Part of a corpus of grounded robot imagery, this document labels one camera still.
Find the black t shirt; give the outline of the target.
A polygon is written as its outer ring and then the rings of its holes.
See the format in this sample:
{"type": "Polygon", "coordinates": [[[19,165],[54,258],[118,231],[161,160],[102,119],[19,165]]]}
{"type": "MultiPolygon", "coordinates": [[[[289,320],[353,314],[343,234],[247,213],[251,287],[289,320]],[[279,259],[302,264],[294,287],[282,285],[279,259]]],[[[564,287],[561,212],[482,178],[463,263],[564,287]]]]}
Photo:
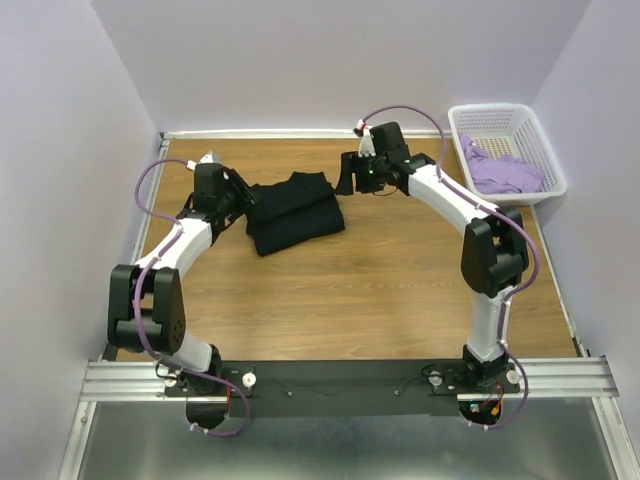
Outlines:
{"type": "Polygon", "coordinates": [[[331,183],[322,172],[294,172],[282,182],[255,184],[257,203],[247,212],[246,233],[265,257],[345,230],[331,183]]]}

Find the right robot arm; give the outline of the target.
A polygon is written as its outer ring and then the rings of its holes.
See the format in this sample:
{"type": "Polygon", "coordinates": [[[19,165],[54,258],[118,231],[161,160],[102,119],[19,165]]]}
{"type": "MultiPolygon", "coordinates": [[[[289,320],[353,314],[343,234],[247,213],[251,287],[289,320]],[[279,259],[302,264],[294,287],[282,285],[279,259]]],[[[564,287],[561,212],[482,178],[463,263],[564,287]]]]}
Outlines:
{"type": "Polygon", "coordinates": [[[369,127],[359,121],[354,132],[360,144],[341,156],[336,194],[394,187],[431,207],[461,234],[461,274],[473,292],[471,334],[453,372],[433,367],[429,377],[433,383],[452,380],[474,392],[485,390],[510,368],[511,297],[529,265],[521,214],[482,200],[428,155],[411,153],[396,122],[369,127]]]}

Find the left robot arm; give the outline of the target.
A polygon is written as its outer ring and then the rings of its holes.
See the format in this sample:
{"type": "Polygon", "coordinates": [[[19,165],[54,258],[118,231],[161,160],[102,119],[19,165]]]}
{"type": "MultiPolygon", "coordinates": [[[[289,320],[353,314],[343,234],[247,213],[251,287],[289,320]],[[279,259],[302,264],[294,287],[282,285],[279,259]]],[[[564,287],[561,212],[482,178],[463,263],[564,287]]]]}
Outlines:
{"type": "Polygon", "coordinates": [[[238,392],[224,377],[218,348],[187,331],[182,279],[220,234],[248,213],[256,197],[236,170],[219,162],[180,163],[193,174],[193,190],[175,216],[144,206],[139,198],[142,183],[136,184],[134,200],[140,210],[170,222],[171,229],[147,255],[112,270],[108,342],[151,356],[201,395],[238,392]]]}

